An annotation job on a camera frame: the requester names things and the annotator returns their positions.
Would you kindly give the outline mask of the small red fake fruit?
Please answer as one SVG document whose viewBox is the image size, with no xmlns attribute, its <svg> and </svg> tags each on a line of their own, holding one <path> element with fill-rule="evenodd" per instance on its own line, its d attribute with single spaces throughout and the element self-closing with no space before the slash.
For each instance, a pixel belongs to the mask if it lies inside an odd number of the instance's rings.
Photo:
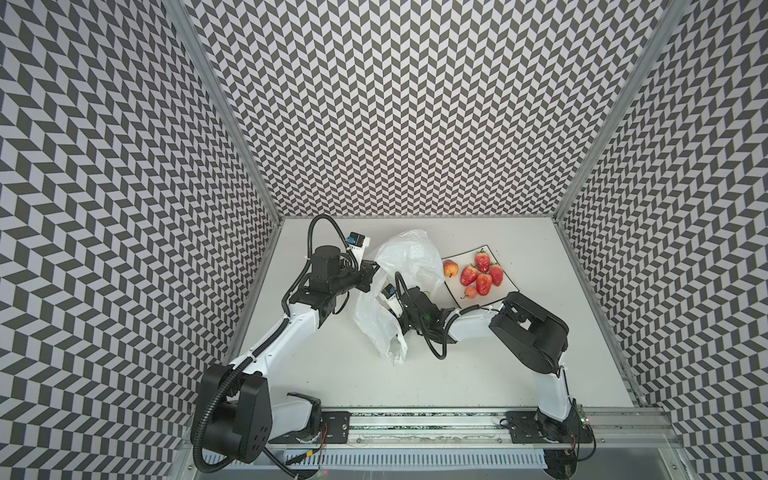
<svg viewBox="0 0 768 480">
<path fill-rule="evenodd" d="M 458 264 L 450 259 L 443 261 L 443 274 L 446 278 L 453 278 L 459 274 Z"/>
</svg>

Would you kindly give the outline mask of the white plastic bag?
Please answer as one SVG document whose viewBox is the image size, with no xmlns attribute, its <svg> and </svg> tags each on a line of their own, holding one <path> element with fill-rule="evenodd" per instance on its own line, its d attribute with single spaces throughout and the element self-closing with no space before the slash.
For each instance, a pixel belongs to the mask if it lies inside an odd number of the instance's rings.
<svg viewBox="0 0 768 480">
<path fill-rule="evenodd" d="M 378 354 L 393 365 L 402 364 L 408 353 L 398 318 L 380 299 L 382 288 L 391 283 L 396 293 L 421 290 L 427 295 L 443 283 L 442 258 L 423 229 L 399 233 L 384 242 L 374 261 L 380 266 L 371 290 L 359 293 L 352 303 L 352 319 L 371 341 Z"/>
</svg>

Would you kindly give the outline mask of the fake peach with leaf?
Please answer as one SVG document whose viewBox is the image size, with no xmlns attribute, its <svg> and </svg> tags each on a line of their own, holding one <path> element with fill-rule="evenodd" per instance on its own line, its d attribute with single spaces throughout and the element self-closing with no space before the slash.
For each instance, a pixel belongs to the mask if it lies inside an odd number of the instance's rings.
<svg viewBox="0 0 768 480">
<path fill-rule="evenodd" d="M 477 289 L 473 285 L 469 285 L 465 288 L 462 299 L 475 299 L 477 295 Z"/>
</svg>

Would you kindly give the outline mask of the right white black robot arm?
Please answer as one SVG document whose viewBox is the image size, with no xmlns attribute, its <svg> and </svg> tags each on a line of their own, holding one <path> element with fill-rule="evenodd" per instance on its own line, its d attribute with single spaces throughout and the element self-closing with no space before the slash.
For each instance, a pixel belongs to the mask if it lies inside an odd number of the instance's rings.
<svg viewBox="0 0 768 480">
<path fill-rule="evenodd" d="M 531 372 L 536 408 L 509 411 L 500 421 L 513 443 L 567 444 L 576 451 L 596 442 L 588 418 L 569 391 L 564 364 L 569 327 L 555 314 L 519 291 L 495 306 L 439 308 L 420 288 L 408 287 L 400 273 L 383 287 L 381 296 L 397 303 L 394 313 L 401 330 L 417 332 L 437 359 L 447 358 L 450 345 L 494 337 Z"/>
</svg>

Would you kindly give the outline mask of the red fake strawberry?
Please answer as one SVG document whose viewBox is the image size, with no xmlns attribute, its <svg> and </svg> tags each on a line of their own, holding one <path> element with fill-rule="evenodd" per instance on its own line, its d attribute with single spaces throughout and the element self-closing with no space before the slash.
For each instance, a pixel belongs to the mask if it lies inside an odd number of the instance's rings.
<svg viewBox="0 0 768 480">
<path fill-rule="evenodd" d="M 488 273 L 480 273 L 475 281 L 475 288 L 480 296 L 487 296 L 494 284 Z"/>
<path fill-rule="evenodd" d="M 467 265 L 461 272 L 460 283 L 463 286 L 472 285 L 478 278 L 480 271 L 474 265 Z"/>
</svg>

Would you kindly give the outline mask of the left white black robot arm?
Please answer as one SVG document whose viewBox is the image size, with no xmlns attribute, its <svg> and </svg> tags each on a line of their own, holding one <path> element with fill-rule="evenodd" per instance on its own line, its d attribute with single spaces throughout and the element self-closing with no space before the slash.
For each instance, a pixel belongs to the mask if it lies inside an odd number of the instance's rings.
<svg viewBox="0 0 768 480">
<path fill-rule="evenodd" d="M 190 430 L 193 464 L 201 473 L 213 474 L 234 461 L 251 463 L 266 455 L 292 479 L 312 476 L 290 468 L 268 443 L 292 432 L 309 440 L 320 436 L 321 402 L 292 392 L 275 404 L 269 380 L 330 316 L 342 310 L 338 297 L 353 290 L 369 292 L 379 269 L 364 257 L 370 244 L 364 234 L 340 234 L 340 246 L 314 246 L 314 230 L 321 221 L 341 230 L 326 214 L 310 221 L 305 263 L 280 300 L 280 321 L 245 353 L 227 364 L 215 363 L 203 374 Z"/>
</svg>

